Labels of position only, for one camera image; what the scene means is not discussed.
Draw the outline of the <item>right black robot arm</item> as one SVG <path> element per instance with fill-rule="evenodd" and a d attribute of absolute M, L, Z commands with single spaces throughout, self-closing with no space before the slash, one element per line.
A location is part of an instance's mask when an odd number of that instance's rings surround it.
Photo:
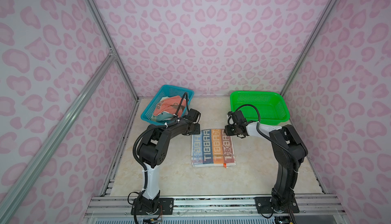
<path fill-rule="evenodd" d="M 278 173 L 271 191 L 271 209 L 276 213 L 291 211 L 299 168 L 308 150 L 295 128 L 290 125 L 273 126 L 258 121 L 247 121 L 241 111 L 228 113 L 228 136 L 260 137 L 271 142 L 278 162 Z"/>

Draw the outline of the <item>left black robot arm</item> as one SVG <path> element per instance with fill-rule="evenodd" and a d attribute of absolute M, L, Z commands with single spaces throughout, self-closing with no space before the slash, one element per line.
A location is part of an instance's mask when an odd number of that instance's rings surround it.
<path fill-rule="evenodd" d="M 183 117 L 174 117 L 162 125 L 149 125 L 136 139 L 132 154 L 143 168 L 144 185 L 136 203 L 155 212 L 160 198 L 159 166 L 166 159 L 170 141 L 178 135 L 199 135 L 201 113 L 190 109 Z"/>

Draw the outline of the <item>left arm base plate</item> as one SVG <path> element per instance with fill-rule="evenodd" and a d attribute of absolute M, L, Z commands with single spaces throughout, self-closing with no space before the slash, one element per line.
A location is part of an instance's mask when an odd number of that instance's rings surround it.
<path fill-rule="evenodd" d="M 173 198 L 158 198 L 147 199 L 141 197 L 140 200 L 135 200 L 132 206 L 132 215 L 172 215 L 174 208 Z"/>

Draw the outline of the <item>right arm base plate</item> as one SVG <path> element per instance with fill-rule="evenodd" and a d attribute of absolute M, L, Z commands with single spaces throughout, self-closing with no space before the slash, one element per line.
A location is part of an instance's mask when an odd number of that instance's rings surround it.
<path fill-rule="evenodd" d="M 288 214 L 289 210 L 294 214 L 300 213 L 295 197 L 283 201 L 271 196 L 254 197 L 254 201 L 258 214 Z"/>

